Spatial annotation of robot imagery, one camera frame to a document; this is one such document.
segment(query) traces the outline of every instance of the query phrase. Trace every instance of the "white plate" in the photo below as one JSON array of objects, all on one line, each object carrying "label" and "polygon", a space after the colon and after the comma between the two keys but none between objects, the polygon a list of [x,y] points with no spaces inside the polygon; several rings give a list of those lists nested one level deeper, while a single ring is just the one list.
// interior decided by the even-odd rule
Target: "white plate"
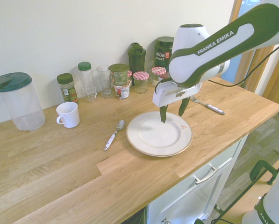
[{"label": "white plate", "polygon": [[160,112],[147,112],[131,120],[127,138],[138,151],[152,156],[172,156],[184,151],[192,140],[192,131],[180,116],[166,113],[165,124]]}]

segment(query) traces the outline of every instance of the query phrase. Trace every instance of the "butcher block counter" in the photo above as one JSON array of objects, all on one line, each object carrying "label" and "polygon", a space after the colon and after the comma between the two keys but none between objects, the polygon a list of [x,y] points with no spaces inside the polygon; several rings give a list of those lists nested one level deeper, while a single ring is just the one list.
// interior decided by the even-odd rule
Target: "butcher block counter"
[{"label": "butcher block counter", "polygon": [[[56,123],[56,106],[44,110],[45,124],[32,132],[0,123],[0,224],[120,224],[279,112],[278,104],[240,87],[206,81],[196,98],[226,115],[190,101],[182,116],[193,132],[190,146],[153,157],[126,137],[133,118],[158,111],[153,91],[131,87],[124,100],[81,98],[80,124],[71,129]],[[180,103],[167,111],[178,114]],[[122,119],[125,128],[105,152]]]}]

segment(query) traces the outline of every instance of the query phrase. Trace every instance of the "door frame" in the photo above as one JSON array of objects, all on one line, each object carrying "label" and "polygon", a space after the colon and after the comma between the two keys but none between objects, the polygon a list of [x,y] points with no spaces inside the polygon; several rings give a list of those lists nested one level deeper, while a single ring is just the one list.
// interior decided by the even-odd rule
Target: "door frame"
[{"label": "door frame", "polygon": [[273,70],[273,73],[272,73],[272,75],[271,75],[271,77],[270,77],[270,79],[268,81],[268,84],[267,84],[267,86],[265,88],[265,91],[264,91],[264,93],[262,95],[264,98],[268,99],[270,97],[272,89],[273,89],[273,87],[274,87],[274,85],[275,85],[275,83],[276,83],[278,78],[279,78],[279,60],[278,60],[276,66],[275,66],[275,68]]},{"label": "door frame", "polygon": [[[233,5],[233,10],[231,13],[231,17],[229,22],[234,21],[238,18],[241,4],[243,0],[235,0]],[[238,83],[241,80],[243,80],[246,75],[260,62],[262,61],[268,54],[270,54],[273,51],[274,46],[265,47],[257,50],[252,50],[248,52],[244,52],[242,54],[236,75],[234,83]],[[244,82],[244,85],[241,85],[242,87],[245,86],[245,89],[255,92],[256,88],[258,86],[258,83],[261,79],[261,76],[264,72],[265,66],[267,64],[268,60],[266,60],[264,63],[262,63],[254,72],[253,74]]]}]

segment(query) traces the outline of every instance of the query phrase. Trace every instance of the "white cabinet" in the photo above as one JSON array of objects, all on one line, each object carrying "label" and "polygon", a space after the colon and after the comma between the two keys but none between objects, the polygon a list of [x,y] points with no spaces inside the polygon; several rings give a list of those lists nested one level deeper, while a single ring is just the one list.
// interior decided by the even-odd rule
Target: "white cabinet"
[{"label": "white cabinet", "polygon": [[207,218],[247,136],[148,205],[148,224],[193,224]]}]

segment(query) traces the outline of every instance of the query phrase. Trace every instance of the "fork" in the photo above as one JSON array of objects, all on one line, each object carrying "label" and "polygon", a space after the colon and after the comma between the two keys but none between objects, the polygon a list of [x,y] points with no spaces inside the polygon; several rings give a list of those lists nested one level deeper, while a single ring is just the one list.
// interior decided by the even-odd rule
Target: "fork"
[{"label": "fork", "polygon": [[215,112],[217,112],[217,113],[219,113],[219,114],[221,114],[221,115],[225,115],[225,112],[224,112],[224,111],[222,111],[222,110],[218,109],[217,107],[214,107],[214,106],[212,106],[212,105],[210,105],[210,104],[205,104],[205,103],[199,101],[199,100],[198,100],[197,98],[195,98],[194,96],[191,96],[190,99],[191,99],[193,102],[195,102],[195,103],[202,104],[203,106],[205,106],[205,107],[211,109],[212,111],[215,111]]}]

